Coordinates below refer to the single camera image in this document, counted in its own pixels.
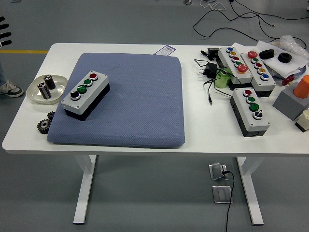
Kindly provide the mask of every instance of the gray box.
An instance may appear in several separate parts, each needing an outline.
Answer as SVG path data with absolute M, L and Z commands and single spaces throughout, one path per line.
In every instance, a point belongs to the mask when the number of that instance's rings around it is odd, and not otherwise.
M 304 110 L 309 108 L 309 98 L 298 98 L 293 90 L 298 82 L 293 83 L 281 91 L 274 104 L 272 105 L 291 120 L 295 120 Z

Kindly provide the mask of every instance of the battery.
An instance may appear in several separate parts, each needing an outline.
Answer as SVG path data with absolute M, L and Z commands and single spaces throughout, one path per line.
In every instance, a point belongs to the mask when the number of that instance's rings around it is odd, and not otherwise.
M 47 87 L 48 87 L 49 89 L 54 89 L 54 88 L 56 88 L 56 85 L 55 85 L 54 80 L 53 80 L 53 78 L 52 78 L 51 75 L 46 75 L 43 79 L 44 79 L 44 81 L 45 81 L 45 83 L 47 84 Z
M 39 83 L 38 88 L 44 99 L 50 99 L 52 97 L 52 94 L 50 93 L 46 83 Z

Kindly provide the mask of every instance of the black glove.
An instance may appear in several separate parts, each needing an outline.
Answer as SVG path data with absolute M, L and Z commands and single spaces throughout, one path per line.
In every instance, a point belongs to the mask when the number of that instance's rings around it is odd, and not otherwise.
M 2 21 L 4 21 L 4 20 L 5 20 L 5 18 L 4 18 L 3 16 L 1 16 L 1 17 L 0 17 L 0 22 L 2 22 Z M 8 28 L 8 27 L 9 27 L 9 24 L 7 24 L 7 23 L 1 24 L 1 25 L 0 25 L 0 30 L 6 29 L 6 28 Z M 10 32 L 1 33 L 1 34 L 0 34 L 0 39 L 6 38 L 6 37 L 9 37 L 9 36 L 11 36 L 11 33 L 10 33 Z M 5 45 L 9 45 L 9 44 L 11 44 L 11 43 L 12 43 L 11 40 L 2 41 L 2 42 L 0 42 L 0 47 L 5 46 Z

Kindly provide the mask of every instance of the control box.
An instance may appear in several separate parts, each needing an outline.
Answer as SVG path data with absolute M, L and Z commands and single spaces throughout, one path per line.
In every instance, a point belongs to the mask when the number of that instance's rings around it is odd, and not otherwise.
M 235 77 L 231 78 L 229 87 L 235 88 L 251 87 L 252 74 L 247 65 L 240 56 L 240 53 L 234 47 L 219 48 L 218 56 L 225 67 L 231 70 Z
M 249 51 L 248 53 L 242 53 L 240 56 L 245 61 L 245 64 L 253 76 L 251 84 L 257 96 L 259 98 L 269 97 L 276 86 L 276 82 L 264 63 L 259 59 L 258 53 Z
M 110 84 L 107 75 L 90 71 L 63 98 L 61 104 L 68 116 L 85 121 L 109 91 Z
M 236 88 L 230 99 L 244 137 L 262 136 L 270 126 L 253 88 Z

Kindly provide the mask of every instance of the white table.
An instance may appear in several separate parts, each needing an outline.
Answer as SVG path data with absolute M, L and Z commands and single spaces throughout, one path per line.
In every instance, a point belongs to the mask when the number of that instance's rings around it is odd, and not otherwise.
M 242 136 L 229 98 L 211 89 L 213 105 L 210 106 L 206 88 L 206 77 L 199 74 L 201 68 L 194 59 L 205 59 L 200 45 L 171 45 L 182 66 L 183 107 L 185 143 L 175 149 L 147 149 L 133 147 L 104 147 L 85 145 L 54 145 L 46 135 L 38 132 L 36 126 L 46 114 L 56 110 L 57 104 L 40 105 L 27 97 L 2 143 L 12 154 L 58 154 L 74 155 L 84 172 L 74 223 L 84 224 L 88 196 L 91 188 L 96 155 L 187 155 L 187 156 L 232 156 L 238 157 L 247 202 L 253 225 L 263 225 L 263 219 L 251 180 L 251 173 L 265 157 L 308 157 L 309 133 L 302 133 L 286 116 L 272 107 L 279 92 L 284 88 L 276 86 L 271 96 L 260 98 L 264 111 L 271 122 L 267 132 L 260 137 Z M 36 77 L 51 74 L 69 78 L 75 64 L 83 53 L 139 53 L 154 54 L 161 49 L 159 44 L 54 44 Z

